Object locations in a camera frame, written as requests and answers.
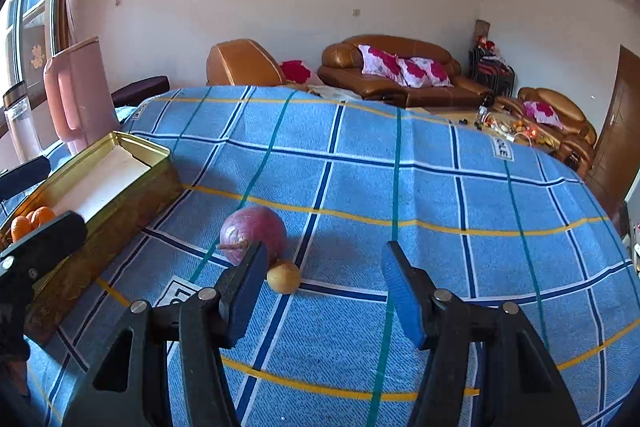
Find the brown wooden door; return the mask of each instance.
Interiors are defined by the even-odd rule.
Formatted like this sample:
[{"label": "brown wooden door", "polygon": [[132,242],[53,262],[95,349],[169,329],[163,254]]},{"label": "brown wooden door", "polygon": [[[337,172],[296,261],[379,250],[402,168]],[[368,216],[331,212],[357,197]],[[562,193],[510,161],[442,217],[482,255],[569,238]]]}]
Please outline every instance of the brown wooden door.
[{"label": "brown wooden door", "polygon": [[618,76],[587,186],[612,217],[640,166],[640,57],[620,46]]}]

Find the brown leather sofa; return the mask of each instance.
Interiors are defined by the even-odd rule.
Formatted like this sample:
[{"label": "brown leather sofa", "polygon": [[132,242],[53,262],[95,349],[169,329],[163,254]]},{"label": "brown leather sofa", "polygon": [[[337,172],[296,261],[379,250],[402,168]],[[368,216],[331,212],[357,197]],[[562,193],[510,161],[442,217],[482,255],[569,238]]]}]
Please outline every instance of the brown leather sofa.
[{"label": "brown leather sofa", "polygon": [[271,87],[285,83],[278,63],[251,39],[220,42],[207,57],[207,86]]},{"label": "brown leather sofa", "polygon": [[[423,57],[439,61],[453,87],[402,87],[373,74],[362,74],[359,44],[373,46],[401,58]],[[488,87],[460,74],[460,64],[444,48],[415,39],[389,35],[357,35],[332,44],[322,52],[318,76],[328,86],[351,90],[364,100],[382,100],[398,107],[478,107],[493,96]]]},{"label": "brown leather sofa", "polygon": [[585,179],[591,170],[594,159],[594,146],[598,139],[595,128],[587,120],[580,108],[564,94],[545,87],[523,87],[518,91],[518,99],[499,96],[495,103],[511,111],[523,120],[527,120],[523,102],[546,102],[556,110],[563,128],[539,124],[546,134],[556,142],[554,156],[566,162],[571,156],[577,160],[577,173]]}]

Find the blue plaid tablecloth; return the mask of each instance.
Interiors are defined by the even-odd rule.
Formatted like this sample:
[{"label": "blue plaid tablecloth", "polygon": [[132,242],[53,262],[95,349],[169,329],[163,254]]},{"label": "blue plaid tablecloth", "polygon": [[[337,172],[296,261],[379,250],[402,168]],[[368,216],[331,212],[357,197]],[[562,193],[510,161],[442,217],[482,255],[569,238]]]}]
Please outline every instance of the blue plaid tablecloth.
[{"label": "blue plaid tablecloth", "polygon": [[[212,245],[246,204],[280,214],[285,257],[303,283],[292,296],[265,283],[245,338],[223,353],[243,426],[406,423],[427,353],[386,302],[380,252],[391,238],[437,286],[487,306],[517,302],[585,425],[606,424],[640,373],[631,261],[587,187],[536,149],[425,113],[273,87],[174,90],[122,129],[169,147],[185,191],[90,286],[47,348],[32,346],[44,425],[60,423],[129,301],[213,285],[228,263]],[[68,155],[63,146],[50,154],[54,166]],[[181,427],[178,350],[170,346],[168,367]],[[472,346],[463,426],[478,408],[477,356]]]}]

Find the metal screw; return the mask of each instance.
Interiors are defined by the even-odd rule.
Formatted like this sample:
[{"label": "metal screw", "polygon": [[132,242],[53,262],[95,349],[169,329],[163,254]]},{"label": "metal screw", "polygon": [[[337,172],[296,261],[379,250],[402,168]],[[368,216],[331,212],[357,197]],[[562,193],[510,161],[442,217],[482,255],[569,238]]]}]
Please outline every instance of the metal screw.
[{"label": "metal screw", "polygon": [[9,255],[5,259],[2,260],[2,268],[5,270],[9,270],[11,265],[14,263],[15,257],[13,255]]},{"label": "metal screw", "polygon": [[515,315],[520,311],[520,306],[518,306],[515,302],[507,301],[502,305],[502,309],[506,311],[510,315]]},{"label": "metal screw", "polygon": [[449,302],[452,297],[451,292],[444,288],[438,288],[433,292],[433,296],[435,297],[436,301],[440,302]]},{"label": "metal screw", "polygon": [[135,301],[131,305],[131,313],[142,313],[146,310],[146,302],[145,301]]},{"label": "metal screw", "polygon": [[201,301],[210,301],[216,296],[216,291],[213,288],[203,288],[198,292],[198,298]]}]

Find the pink pitcher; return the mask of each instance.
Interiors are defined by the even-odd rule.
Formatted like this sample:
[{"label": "pink pitcher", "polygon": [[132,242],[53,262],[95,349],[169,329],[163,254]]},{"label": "pink pitcher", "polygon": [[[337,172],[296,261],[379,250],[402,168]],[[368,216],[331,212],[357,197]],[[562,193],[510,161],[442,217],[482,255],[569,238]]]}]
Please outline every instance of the pink pitcher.
[{"label": "pink pitcher", "polygon": [[51,57],[44,68],[44,87],[53,126],[72,154],[119,128],[98,37]]}]

